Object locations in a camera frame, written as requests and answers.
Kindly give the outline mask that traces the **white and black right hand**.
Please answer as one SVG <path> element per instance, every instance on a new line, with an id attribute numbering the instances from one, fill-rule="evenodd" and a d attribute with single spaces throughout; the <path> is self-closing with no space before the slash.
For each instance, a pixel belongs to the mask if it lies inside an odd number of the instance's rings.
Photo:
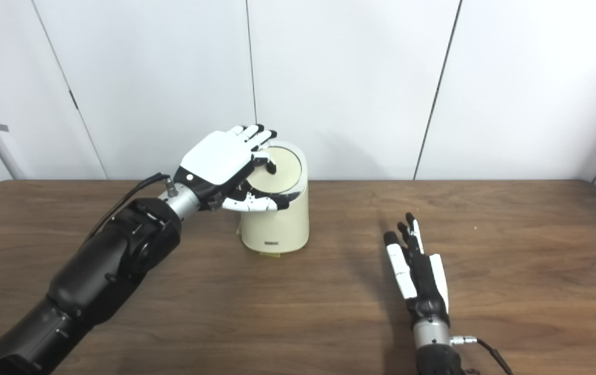
<path id="1" fill-rule="evenodd" d="M 420 226 L 411 212 L 396 227 L 405 245 L 393 231 L 384 233 L 384 244 L 411 325 L 437 319 L 450 327 L 447 292 L 440 289 L 446 282 L 440 255 L 425 254 Z"/>

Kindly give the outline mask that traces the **white and black left hand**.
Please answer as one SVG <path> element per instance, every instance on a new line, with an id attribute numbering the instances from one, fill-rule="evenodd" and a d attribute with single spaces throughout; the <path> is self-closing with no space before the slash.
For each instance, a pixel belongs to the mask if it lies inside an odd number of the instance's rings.
<path id="1" fill-rule="evenodd" d="M 269 193 L 248 182 L 255 168 L 277 170 L 266 152 L 276 131 L 262 125 L 235 126 L 214 131 L 183 157 L 173 181 L 178 195 L 168 199 L 181 216 L 196 211 L 279 211 L 288 209 L 297 193 Z"/>

